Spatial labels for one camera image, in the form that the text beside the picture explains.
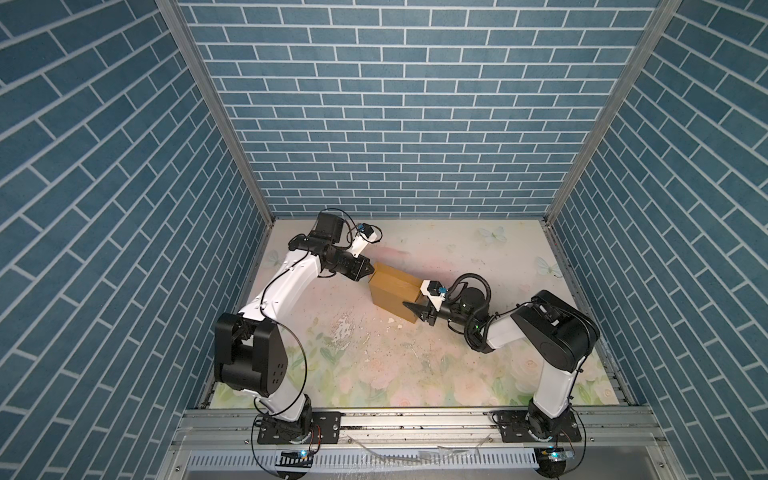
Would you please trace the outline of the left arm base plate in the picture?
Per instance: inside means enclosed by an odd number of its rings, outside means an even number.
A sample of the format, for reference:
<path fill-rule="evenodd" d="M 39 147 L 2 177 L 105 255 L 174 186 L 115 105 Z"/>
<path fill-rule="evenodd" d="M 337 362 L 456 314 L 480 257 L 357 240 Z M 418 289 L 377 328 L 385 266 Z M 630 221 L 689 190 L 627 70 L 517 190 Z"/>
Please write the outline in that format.
<path fill-rule="evenodd" d="M 311 434 L 321 445 L 337 444 L 341 429 L 340 411 L 313 411 L 302 413 L 298 420 L 289 422 L 272 417 L 261 417 L 254 433 L 259 445 L 288 445 L 305 443 Z"/>

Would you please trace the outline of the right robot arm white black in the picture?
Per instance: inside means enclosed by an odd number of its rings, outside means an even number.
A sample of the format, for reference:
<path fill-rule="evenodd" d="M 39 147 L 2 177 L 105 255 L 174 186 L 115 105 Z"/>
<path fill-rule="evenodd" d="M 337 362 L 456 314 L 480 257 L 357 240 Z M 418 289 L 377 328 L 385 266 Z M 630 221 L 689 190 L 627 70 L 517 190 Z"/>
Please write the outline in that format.
<path fill-rule="evenodd" d="M 434 325 L 438 320 L 461 327 L 465 343 L 488 354 L 518 340 L 527 340 L 543 358 L 538 385 L 526 414 L 528 431 L 539 441 L 549 441 L 570 422 L 572 392 L 582 366 L 596 346 L 597 324 L 547 290 L 501 313 L 489 310 L 491 290 L 469 287 L 467 276 L 450 288 L 425 281 L 418 302 L 403 303 L 417 319 Z"/>

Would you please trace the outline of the brown cardboard paper box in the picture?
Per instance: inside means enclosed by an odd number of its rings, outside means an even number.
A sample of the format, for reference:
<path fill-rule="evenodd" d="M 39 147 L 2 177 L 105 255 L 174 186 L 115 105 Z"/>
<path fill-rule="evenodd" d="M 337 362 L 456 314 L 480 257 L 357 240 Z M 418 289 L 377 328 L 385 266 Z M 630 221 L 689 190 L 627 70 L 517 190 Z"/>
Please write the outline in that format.
<path fill-rule="evenodd" d="M 419 302 L 421 285 L 421 279 L 381 262 L 374 264 L 374 273 L 369 280 L 373 303 L 411 323 L 416 323 L 418 317 L 403 303 Z"/>

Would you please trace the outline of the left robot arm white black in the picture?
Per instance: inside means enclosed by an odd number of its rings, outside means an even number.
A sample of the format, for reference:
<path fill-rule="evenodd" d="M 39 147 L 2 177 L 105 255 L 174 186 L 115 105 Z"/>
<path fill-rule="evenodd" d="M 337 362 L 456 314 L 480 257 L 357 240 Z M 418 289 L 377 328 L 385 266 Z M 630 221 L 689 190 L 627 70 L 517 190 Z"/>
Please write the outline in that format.
<path fill-rule="evenodd" d="M 309 396 L 286 379 L 289 359 L 281 333 L 295 334 L 289 314 L 323 271 L 352 281 L 373 274 L 362 251 L 382 237 L 377 226 L 320 212 L 310 233 L 289 241 L 283 264 L 263 290 L 239 312 L 215 322 L 215 380 L 261 404 L 262 424 L 274 428 L 280 442 L 299 443 L 317 431 Z"/>

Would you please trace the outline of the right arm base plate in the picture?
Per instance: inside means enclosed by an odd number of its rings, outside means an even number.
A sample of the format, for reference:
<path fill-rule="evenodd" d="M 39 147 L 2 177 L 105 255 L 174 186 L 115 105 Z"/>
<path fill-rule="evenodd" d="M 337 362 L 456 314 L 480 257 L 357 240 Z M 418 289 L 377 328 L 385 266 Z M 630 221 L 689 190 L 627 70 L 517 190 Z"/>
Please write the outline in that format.
<path fill-rule="evenodd" d="M 554 442 L 582 440 L 582 430 L 570 407 L 556 418 L 550 418 L 535 405 L 523 410 L 499 410 L 489 414 L 504 443 Z"/>

